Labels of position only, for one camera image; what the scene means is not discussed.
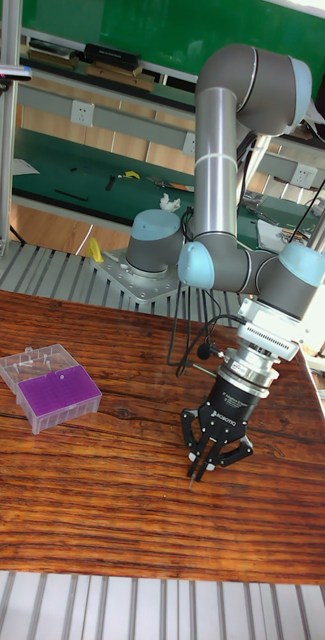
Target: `black cable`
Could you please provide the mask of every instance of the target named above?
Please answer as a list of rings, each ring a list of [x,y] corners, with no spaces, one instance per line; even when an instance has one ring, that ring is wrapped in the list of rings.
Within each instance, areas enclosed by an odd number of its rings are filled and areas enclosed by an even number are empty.
[[[303,214],[303,216],[302,216],[301,220],[300,220],[300,221],[299,221],[299,223],[297,224],[297,226],[296,226],[296,228],[295,228],[294,232],[292,233],[292,235],[291,235],[291,237],[290,237],[290,239],[289,239],[289,242],[292,242],[292,240],[294,239],[294,237],[295,237],[295,235],[296,235],[296,233],[297,233],[298,229],[300,229],[300,227],[301,227],[301,225],[302,225],[303,221],[306,219],[306,217],[308,216],[309,212],[311,211],[311,209],[312,209],[312,207],[313,207],[314,203],[316,202],[316,200],[317,200],[317,198],[318,198],[319,194],[321,193],[321,191],[322,191],[322,189],[323,189],[324,185],[325,185],[325,178],[324,178],[324,180],[323,180],[323,182],[322,182],[321,186],[319,187],[318,191],[316,191],[315,196],[314,196],[314,197],[313,197],[313,199],[311,200],[309,207],[306,209],[306,211],[304,212],[304,214]]]
[[[256,134],[254,134],[254,138],[253,138],[253,140],[251,140],[251,142],[249,144],[249,147],[248,147],[248,151],[247,151],[247,155],[246,155],[246,159],[245,159],[245,164],[244,164],[244,168],[243,168],[241,194],[240,194],[240,199],[239,199],[239,202],[238,202],[238,205],[237,205],[237,218],[239,216],[242,200],[243,200],[245,192],[246,192],[247,171],[248,171],[249,163],[250,163],[251,158],[252,158],[252,153],[253,153],[254,146],[256,144],[256,140],[257,140],[257,136],[256,136]]]
[[[176,335],[177,316],[178,316],[179,301],[180,301],[180,297],[181,297],[181,288],[182,288],[182,282],[179,282],[178,283],[178,289],[177,289],[177,296],[176,296],[175,314],[174,314],[174,317],[173,317],[171,341],[170,341],[170,346],[169,346],[169,350],[168,350],[168,354],[167,354],[167,364],[170,367],[177,367],[179,365],[179,362],[171,362],[171,356],[172,356],[172,351],[173,351],[174,339],[175,339],[175,335]]]
[[[190,339],[191,339],[191,287],[188,287],[188,290],[187,290],[187,339],[186,339],[185,353],[188,352]],[[177,366],[177,372],[176,372],[177,377],[180,378],[185,371],[186,371],[186,365],[183,363],[180,363]]]
[[[243,160],[246,151],[256,142],[257,134],[255,131],[249,131],[237,147],[237,164]]]
[[[191,220],[193,214],[194,214],[193,207],[187,207],[186,211],[181,217],[181,230],[186,242],[193,242],[193,236],[192,234],[189,235],[189,228],[188,228],[188,223]]]
[[[27,244],[26,240],[23,240],[22,236],[20,236],[18,231],[16,231],[16,229],[14,229],[11,224],[10,224],[10,230],[13,233],[13,235],[16,236],[16,238],[20,241],[21,244]]]
[[[217,302],[217,300],[213,297],[212,293],[210,293],[209,291],[205,290],[205,293],[207,293],[207,295],[211,298],[211,300],[214,302],[214,304],[217,305],[218,312],[221,314],[222,313],[222,309],[221,309],[221,305],[219,304],[219,302]],[[212,326],[211,330],[208,331],[206,342],[210,342],[211,335],[214,332],[216,326],[217,326],[217,322],[215,322],[214,325]]]
[[[234,320],[235,322],[238,322],[239,324],[246,324],[246,321],[243,318],[240,318],[239,316],[232,315],[230,313],[220,313],[218,316],[214,316],[213,318],[211,318],[211,320],[208,320],[208,322],[206,322],[203,325],[203,327],[199,330],[199,332],[196,335],[196,337],[193,340],[193,342],[189,345],[188,349],[185,350],[185,353],[184,353],[183,357],[181,358],[181,360],[179,362],[171,362],[173,344],[174,344],[174,339],[175,339],[175,335],[176,335],[177,313],[178,313],[178,305],[179,305],[180,293],[181,293],[181,283],[179,283],[178,290],[177,290],[176,311],[175,311],[173,327],[172,327],[171,342],[170,342],[170,347],[169,347],[168,356],[167,356],[167,364],[169,366],[172,366],[172,367],[177,367],[176,376],[178,378],[183,375],[183,373],[186,370],[186,367],[192,366],[192,362],[188,362],[188,356],[191,353],[192,349],[196,346],[198,340],[200,340],[200,338],[202,337],[203,333],[206,331],[206,328],[208,328],[211,324],[215,324],[215,323],[218,322],[218,320],[222,320],[224,318],[229,318],[230,320]]]

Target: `electrical outlet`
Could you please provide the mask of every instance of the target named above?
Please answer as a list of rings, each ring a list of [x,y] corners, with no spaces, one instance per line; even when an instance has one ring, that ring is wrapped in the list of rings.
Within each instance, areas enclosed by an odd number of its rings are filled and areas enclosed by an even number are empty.
[[[293,184],[295,187],[301,187],[301,189],[310,189],[316,175],[317,169],[315,167],[298,163],[290,180],[290,184]]]
[[[84,127],[93,125],[94,104],[73,100],[71,111],[71,122],[82,124]]]
[[[186,133],[182,152],[185,154],[185,156],[194,156],[195,146],[196,146],[196,136],[192,131],[189,131],[188,133]]]

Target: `plastic box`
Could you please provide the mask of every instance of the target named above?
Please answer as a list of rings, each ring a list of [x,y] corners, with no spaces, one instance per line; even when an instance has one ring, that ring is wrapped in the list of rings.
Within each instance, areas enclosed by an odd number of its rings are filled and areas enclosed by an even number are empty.
[[[102,393],[60,344],[0,358],[0,375],[16,395],[34,434],[96,413]]]

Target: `workbench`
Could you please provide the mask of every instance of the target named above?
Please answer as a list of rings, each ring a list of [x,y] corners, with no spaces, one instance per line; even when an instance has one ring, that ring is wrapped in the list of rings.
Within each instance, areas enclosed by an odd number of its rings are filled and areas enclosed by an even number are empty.
[[[14,176],[14,201],[68,218],[128,232],[140,211],[159,208],[164,193],[171,201],[180,198],[180,215],[194,204],[193,193],[157,186],[153,181],[193,187],[192,175],[19,127],[16,128],[15,157],[26,160],[40,173]],[[140,180],[117,177],[129,170],[135,171]],[[106,191],[111,176],[115,181]],[[305,211],[306,206],[271,197],[258,207],[259,214],[290,229],[298,224]],[[252,250],[258,248],[257,221],[256,213],[246,206],[240,208],[238,239]],[[317,221],[310,213],[302,230],[313,228]]]
[[[176,378],[171,329],[0,291],[0,357],[60,342],[103,392],[97,414],[33,436],[0,378],[0,569],[325,584],[325,421],[303,356],[253,414],[254,455],[189,488],[179,413],[211,379]],[[214,337],[224,349],[236,333]]]

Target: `paper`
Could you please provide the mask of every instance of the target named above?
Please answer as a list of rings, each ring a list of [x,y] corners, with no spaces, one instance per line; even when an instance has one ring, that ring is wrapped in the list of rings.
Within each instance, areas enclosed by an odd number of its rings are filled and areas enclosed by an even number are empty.
[[[25,160],[17,160],[16,158],[13,160],[12,175],[23,176],[29,173],[39,173],[39,171],[28,164]]]
[[[316,124],[325,124],[325,119],[321,116],[320,112],[317,111],[312,98],[309,102],[304,120],[307,120],[307,122],[315,122]]]
[[[258,232],[258,246],[260,249],[267,249],[273,253],[280,253],[285,247],[287,238],[286,234],[280,227],[275,227],[268,222],[258,220],[257,222]],[[306,236],[310,237],[311,234],[303,232]]]

